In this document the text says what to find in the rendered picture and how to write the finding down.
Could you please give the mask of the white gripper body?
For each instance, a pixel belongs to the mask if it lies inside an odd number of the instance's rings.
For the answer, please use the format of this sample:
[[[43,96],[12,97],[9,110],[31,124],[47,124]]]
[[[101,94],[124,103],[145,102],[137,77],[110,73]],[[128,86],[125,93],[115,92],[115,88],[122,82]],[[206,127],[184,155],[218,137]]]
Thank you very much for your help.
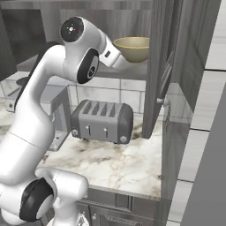
[[[127,69],[130,63],[124,58],[121,53],[114,54],[114,60],[112,67],[115,69]]]

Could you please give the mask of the tan bowl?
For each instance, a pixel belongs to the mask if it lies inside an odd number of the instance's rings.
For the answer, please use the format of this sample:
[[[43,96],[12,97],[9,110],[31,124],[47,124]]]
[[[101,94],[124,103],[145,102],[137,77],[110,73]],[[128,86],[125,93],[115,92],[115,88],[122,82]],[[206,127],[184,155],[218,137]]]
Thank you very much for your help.
[[[130,63],[141,63],[148,59],[149,42],[149,37],[124,37],[113,41]]]

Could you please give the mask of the grey wood cabinet door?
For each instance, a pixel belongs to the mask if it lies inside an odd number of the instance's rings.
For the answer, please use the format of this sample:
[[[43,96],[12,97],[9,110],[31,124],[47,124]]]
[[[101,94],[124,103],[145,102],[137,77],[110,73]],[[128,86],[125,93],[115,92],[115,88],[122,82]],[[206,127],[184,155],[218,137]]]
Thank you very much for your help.
[[[166,64],[174,2],[175,0],[153,1],[142,125],[144,139],[151,137],[161,108],[157,99],[160,96],[162,74]]]
[[[172,78],[195,109],[222,0],[183,0]]]

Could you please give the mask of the silver cabinet door knob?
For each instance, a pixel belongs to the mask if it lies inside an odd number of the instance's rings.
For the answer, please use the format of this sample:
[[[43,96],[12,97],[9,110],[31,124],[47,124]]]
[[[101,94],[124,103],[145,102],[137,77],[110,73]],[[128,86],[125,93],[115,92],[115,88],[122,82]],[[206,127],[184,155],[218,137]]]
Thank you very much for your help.
[[[158,98],[158,99],[156,100],[156,102],[157,102],[158,104],[161,104],[163,107],[166,107],[166,106],[169,106],[169,105],[170,105],[170,100],[169,100],[167,97],[165,97],[165,98],[163,98],[163,99]]]

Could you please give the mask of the tall grey cabinet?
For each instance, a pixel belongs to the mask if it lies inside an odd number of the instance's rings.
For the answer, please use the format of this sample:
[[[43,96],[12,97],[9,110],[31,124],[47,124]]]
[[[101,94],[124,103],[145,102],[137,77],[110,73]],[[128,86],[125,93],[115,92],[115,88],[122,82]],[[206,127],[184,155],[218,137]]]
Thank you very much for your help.
[[[165,107],[162,126],[161,199],[155,211],[154,226],[166,226],[177,177],[185,152],[192,111],[184,103],[170,101]]]

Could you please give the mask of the grey base cabinet door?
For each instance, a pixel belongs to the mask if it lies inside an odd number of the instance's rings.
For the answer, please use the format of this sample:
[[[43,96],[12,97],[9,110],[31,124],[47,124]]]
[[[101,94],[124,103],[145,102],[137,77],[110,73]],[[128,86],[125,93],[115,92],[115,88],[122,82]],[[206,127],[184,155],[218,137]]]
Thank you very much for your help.
[[[154,220],[111,207],[91,205],[80,201],[78,210],[85,215],[90,226],[154,226]]]

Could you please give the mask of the grey four-slot toaster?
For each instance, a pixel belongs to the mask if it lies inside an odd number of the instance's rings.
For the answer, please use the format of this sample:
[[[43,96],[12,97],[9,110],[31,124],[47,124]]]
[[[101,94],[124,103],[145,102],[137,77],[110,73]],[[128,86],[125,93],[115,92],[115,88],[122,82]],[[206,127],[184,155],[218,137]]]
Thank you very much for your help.
[[[83,100],[71,115],[72,136],[80,139],[128,144],[133,110],[126,103]]]

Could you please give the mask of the grey metal box appliance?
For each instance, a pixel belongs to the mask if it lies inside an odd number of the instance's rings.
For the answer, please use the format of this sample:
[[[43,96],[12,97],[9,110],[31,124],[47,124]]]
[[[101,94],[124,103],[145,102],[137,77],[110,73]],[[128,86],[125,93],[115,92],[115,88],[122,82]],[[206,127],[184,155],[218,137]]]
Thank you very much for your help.
[[[40,92],[24,91],[15,101],[14,112],[14,121],[0,144],[1,154],[57,151],[69,134],[67,87],[46,85]]]

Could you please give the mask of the black round object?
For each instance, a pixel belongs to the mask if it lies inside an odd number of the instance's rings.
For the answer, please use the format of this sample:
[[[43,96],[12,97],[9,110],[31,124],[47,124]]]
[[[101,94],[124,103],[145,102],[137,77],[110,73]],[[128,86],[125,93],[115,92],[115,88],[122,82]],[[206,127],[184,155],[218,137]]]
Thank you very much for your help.
[[[28,82],[28,77],[24,77],[24,78],[18,79],[18,80],[16,81],[16,84],[19,85],[19,86],[23,86],[23,85],[25,85],[27,82]]]

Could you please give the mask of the grey drawer front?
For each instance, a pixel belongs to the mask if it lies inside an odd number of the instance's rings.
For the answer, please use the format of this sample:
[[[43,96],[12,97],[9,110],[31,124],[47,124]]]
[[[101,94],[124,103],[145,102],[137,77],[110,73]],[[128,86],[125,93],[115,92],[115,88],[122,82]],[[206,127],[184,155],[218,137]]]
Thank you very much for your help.
[[[86,200],[102,203],[103,205],[126,208],[130,211],[142,204],[147,205],[148,207],[155,207],[159,202],[159,199],[153,197],[129,193],[108,192],[93,188],[88,190]]]

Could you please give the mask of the grey wood wall cabinet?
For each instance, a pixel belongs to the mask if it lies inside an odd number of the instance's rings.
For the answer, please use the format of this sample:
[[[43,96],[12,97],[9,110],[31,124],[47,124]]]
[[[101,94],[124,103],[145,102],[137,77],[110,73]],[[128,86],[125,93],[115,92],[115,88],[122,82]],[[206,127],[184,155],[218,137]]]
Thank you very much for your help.
[[[114,41],[150,35],[152,3],[144,0],[0,0],[15,64],[28,72],[47,41],[61,41],[59,27],[85,18]]]

